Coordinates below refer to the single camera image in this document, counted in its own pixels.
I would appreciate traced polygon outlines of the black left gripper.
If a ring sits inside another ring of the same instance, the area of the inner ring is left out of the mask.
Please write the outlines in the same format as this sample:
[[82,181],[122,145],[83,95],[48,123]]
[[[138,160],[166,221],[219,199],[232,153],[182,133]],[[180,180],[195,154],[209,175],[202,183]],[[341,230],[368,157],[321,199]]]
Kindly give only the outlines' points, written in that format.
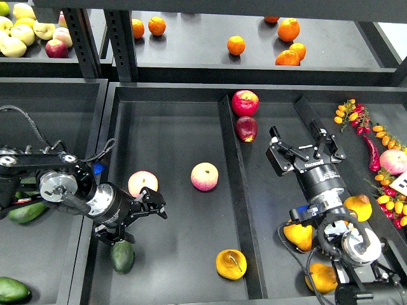
[[135,199],[112,183],[103,183],[86,205],[89,211],[85,215],[99,224],[93,229],[94,236],[107,245],[124,241],[134,244],[134,236],[125,230],[137,218],[152,214],[168,218],[163,196],[149,187],[143,187]]

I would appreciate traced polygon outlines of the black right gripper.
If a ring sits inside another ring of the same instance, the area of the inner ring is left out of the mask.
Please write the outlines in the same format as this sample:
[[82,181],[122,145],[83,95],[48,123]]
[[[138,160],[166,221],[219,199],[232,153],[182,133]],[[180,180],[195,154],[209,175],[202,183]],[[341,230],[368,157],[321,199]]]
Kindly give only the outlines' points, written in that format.
[[346,159],[343,148],[336,143],[336,137],[316,119],[307,125],[315,140],[312,146],[295,148],[285,143],[276,126],[270,128],[271,141],[268,159],[276,174],[281,177],[294,172],[305,199],[311,203],[341,195],[346,185],[332,162]]

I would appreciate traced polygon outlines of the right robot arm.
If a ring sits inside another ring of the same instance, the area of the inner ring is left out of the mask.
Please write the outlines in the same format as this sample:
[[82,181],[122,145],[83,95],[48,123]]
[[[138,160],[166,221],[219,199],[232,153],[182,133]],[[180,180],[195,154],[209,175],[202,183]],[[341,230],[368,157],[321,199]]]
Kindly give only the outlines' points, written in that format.
[[336,168],[345,160],[335,136],[311,120],[308,130],[315,143],[286,144],[276,126],[266,156],[278,176],[294,172],[306,205],[290,210],[292,225],[312,226],[318,248],[331,260],[338,283],[335,304],[406,304],[406,286],[399,274],[378,259],[386,242],[343,205],[346,185]]

